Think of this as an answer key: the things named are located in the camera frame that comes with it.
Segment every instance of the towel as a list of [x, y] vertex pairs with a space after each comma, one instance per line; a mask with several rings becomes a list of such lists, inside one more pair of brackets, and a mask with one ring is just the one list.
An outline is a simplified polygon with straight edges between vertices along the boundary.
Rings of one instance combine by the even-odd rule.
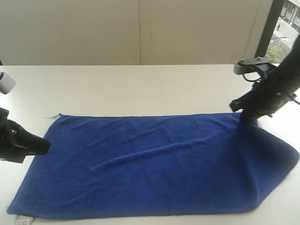
[[241, 213], [299, 160], [239, 113], [84, 117], [47, 131], [9, 214], [49, 219]]

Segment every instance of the white tag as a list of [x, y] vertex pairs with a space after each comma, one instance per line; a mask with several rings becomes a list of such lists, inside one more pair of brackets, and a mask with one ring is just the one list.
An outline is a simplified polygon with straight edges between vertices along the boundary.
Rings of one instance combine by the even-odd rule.
[[32, 221], [32, 217], [20, 216], [19, 219], [15, 222], [15, 225], [31, 225]]

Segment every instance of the table surface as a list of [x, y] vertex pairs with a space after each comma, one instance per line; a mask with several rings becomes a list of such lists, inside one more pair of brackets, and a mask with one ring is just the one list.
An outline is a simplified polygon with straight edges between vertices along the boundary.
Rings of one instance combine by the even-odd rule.
[[[43, 136], [58, 113], [89, 116], [148, 116], [230, 112], [228, 104], [250, 90], [232, 65], [27, 66], [0, 67], [17, 82], [0, 107], [28, 131]], [[300, 150], [300, 106], [288, 103], [260, 124]], [[0, 162], [0, 223], [12, 225], [6, 208], [32, 161]], [[294, 225], [300, 221], [300, 167], [254, 211], [231, 215], [46, 220], [34, 225]]]

